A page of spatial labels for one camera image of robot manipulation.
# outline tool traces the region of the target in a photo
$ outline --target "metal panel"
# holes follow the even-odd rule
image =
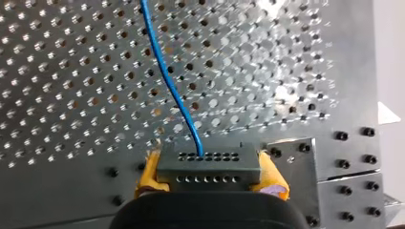
[[[320,179],[378,169],[372,5],[302,2],[149,1],[206,146],[314,137]],[[146,150],[192,145],[138,1],[1,1],[0,24],[0,228],[113,214]]]
[[[289,185],[289,201],[301,210],[312,227],[319,226],[315,140],[290,139],[267,144],[266,149]]]
[[[325,228],[385,228],[381,184],[380,173],[320,182],[322,225]],[[373,208],[379,214],[370,215]]]

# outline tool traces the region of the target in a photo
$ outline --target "bolt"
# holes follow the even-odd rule
[[[352,222],[354,221],[354,215],[352,215],[350,212],[344,212],[342,213],[342,219],[347,222]]]
[[[310,227],[317,227],[319,225],[319,219],[312,217],[312,216],[307,216],[307,223]]]
[[[107,170],[107,175],[110,177],[117,177],[119,175],[119,170],[116,167],[111,167]]]
[[[372,155],[367,155],[364,157],[364,162],[369,164],[376,164],[378,162],[377,157]]]
[[[351,164],[345,159],[337,160],[336,162],[337,162],[337,167],[339,167],[339,168],[349,169],[351,167]]]
[[[301,143],[300,146],[298,147],[298,150],[302,153],[308,153],[310,151],[310,146],[307,145],[306,143]]]
[[[145,169],[145,167],[146,167],[145,162],[142,162],[141,164],[138,165],[138,170],[143,171]]]
[[[124,203],[124,199],[121,195],[116,195],[115,197],[113,197],[112,203],[115,206],[120,206],[122,205],[122,203]]]
[[[279,150],[279,149],[277,149],[277,148],[275,148],[275,147],[271,148],[270,154],[271,154],[272,156],[276,157],[276,158],[279,158],[279,157],[282,156],[281,150]]]
[[[377,183],[375,183],[374,181],[370,181],[367,183],[366,188],[368,190],[378,191],[379,185]]]
[[[362,128],[361,135],[373,137],[373,136],[375,136],[375,129],[371,128],[371,127]]]
[[[367,210],[367,214],[375,218],[379,218],[381,216],[381,211],[378,210],[378,208],[371,207]]]
[[[339,193],[345,196],[350,196],[353,193],[353,190],[348,186],[342,186],[339,190]]]
[[[336,140],[347,141],[349,139],[349,134],[346,132],[336,132],[334,138]]]

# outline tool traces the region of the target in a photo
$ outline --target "hole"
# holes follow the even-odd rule
[[[128,72],[124,75],[126,80],[134,79],[135,75],[133,72]]]
[[[204,40],[204,41],[202,42],[202,44],[203,44],[204,46],[206,46],[206,47],[210,47],[210,46],[211,46],[211,42],[210,42],[209,40]]]
[[[74,86],[74,82],[72,80],[67,80],[65,81],[65,83],[63,84],[63,87],[68,90],[71,89]]]
[[[139,112],[133,112],[131,114],[131,118],[134,119],[134,120],[140,118],[140,113]]]
[[[218,127],[221,124],[221,120],[219,118],[214,118],[211,121],[211,124],[212,124],[213,127]]]
[[[160,30],[161,31],[163,31],[163,32],[167,32],[168,31],[168,28],[167,28],[167,26],[160,26]]]
[[[200,23],[201,23],[203,26],[207,26],[207,25],[208,25],[208,21],[207,21],[206,19],[203,19]]]
[[[152,115],[153,116],[160,116],[161,115],[161,109],[155,108],[154,110],[152,110]]]
[[[185,30],[188,28],[188,24],[186,22],[181,22],[180,26]]]
[[[238,183],[238,182],[240,182],[241,181],[241,178],[240,177],[233,177],[232,178],[232,182],[234,182],[234,183]]]
[[[151,91],[150,91],[150,95],[152,95],[152,96],[156,96],[156,95],[158,95],[158,93],[159,93],[158,89],[151,89]]]
[[[143,53],[145,53],[145,55],[149,56],[149,55],[151,55],[151,50],[145,49],[145,50],[143,51]]]
[[[205,66],[208,68],[212,68],[212,66],[214,66],[214,62],[212,62],[212,60],[207,60],[205,62]]]
[[[173,128],[173,131],[175,133],[178,133],[178,132],[182,131],[182,125],[181,124],[176,124],[175,127]]]
[[[125,12],[123,10],[120,10],[117,12],[118,17],[122,17],[122,16],[124,16],[124,14],[125,14]]]
[[[122,31],[122,32],[119,33],[119,36],[120,36],[121,38],[125,38],[125,37],[128,36],[128,32]]]
[[[225,176],[224,178],[223,178],[223,182],[224,183],[228,183],[228,182],[230,182],[232,179],[229,177],[229,176]]]
[[[192,107],[194,110],[198,110],[198,109],[200,108],[200,105],[199,105],[198,102],[193,102],[193,103],[191,104],[191,107]]]
[[[110,103],[116,103],[118,102],[118,95],[116,94],[111,94],[110,97],[108,97],[108,101]]]
[[[174,70],[174,68],[173,68],[172,66],[169,66],[169,67],[167,68],[167,71],[168,71],[169,73],[173,73],[175,70]]]
[[[182,45],[182,46],[187,50],[191,49],[190,43],[184,43],[184,45]]]
[[[130,92],[128,96],[129,96],[130,99],[138,98],[138,94],[136,92]]]
[[[122,58],[122,59],[129,59],[129,58],[131,58],[131,53],[128,52],[128,51],[125,51],[125,52],[123,52],[123,53],[121,54],[121,58]]]
[[[182,183],[182,182],[184,182],[184,177],[178,176],[178,177],[176,177],[176,181],[177,181],[178,183]]]
[[[193,64],[188,63],[188,64],[185,65],[185,68],[186,68],[188,71],[192,71],[192,70],[194,69],[194,66],[193,66]]]
[[[96,97],[91,97],[90,99],[89,99],[89,101],[88,101],[88,104],[89,104],[89,106],[95,106],[95,105],[97,105],[98,104],[98,98],[96,98]]]
[[[288,111],[289,111],[291,114],[293,114],[293,113],[296,113],[296,112],[297,112],[297,108],[296,108],[296,107],[290,107],[290,108],[288,109]]]
[[[310,110],[310,111],[315,111],[315,110],[316,110],[316,105],[313,104],[313,103],[309,104],[309,105],[308,105],[308,110]]]
[[[155,74],[155,72],[150,69],[150,70],[148,70],[147,74],[149,75],[149,77],[151,77]]]
[[[215,108],[215,107],[218,106],[218,100],[217,100],[216,98],[211,99],[211,101],[209,101],[208,105],[209,105],[209,107],[211,107],[211,108]]]
[[[307,85],[307,91],[308,92],[312,92],[312,91],[314,91],[315,90],[315,87],[312,85],[312,84],[308,84]]]
[[[107,74],[105,77],[104,77],[104,82],[105,83],[111,83],[111,82],[113,82],[114,81],[114,77],[111,75],[111,74]]]
[[[221,177],[216,176],[214,177],[213,181],[216,183],[221,182]]]
[[[197,85],[195,83],[190,83],[188,85],[188,89],[190,89],[191,91],[194,91],[197,89]]]
[[[107,35],[104,34],[104,33],[100,33],[100,34],[97,36],[96,39],[97,39],[98,42],[105,41],[105,40],[107,40]]]

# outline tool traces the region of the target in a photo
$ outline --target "blue wire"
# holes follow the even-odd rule
[[[160,45],[155,36],[155,32],[153,31],[151,14],[148,9],[147,0],[140,0],[140,7],[142,9],[143,19],[145,20],[146,31],[148,32],[149,39],[151,41],[153,53],[155,54],[155,57],[158,60],[161,75],[163,76],[164,82],[166,83],[167,87],[169,88],[170,93],[173,95],[177,105],[179,106],[181,114],[184,116],[185,122],[187,123],[187,126],[190,129],[191,135],[194,138],[194,142],[196,143],[198,155],[203,156],[203,144],[202,144],[202,141],[200,140],[199,134],[197,133],[197,129],[194,126],[193,118],[191,117],[190,113],[187,111],[187,109],[182,104],[181,96],[176,91],[176,86],[173,83],[172,79],[170,78],[169,72],[167,71],[166,64],[164,63],[163,54],[161,53],[161,50],[160,50]]]

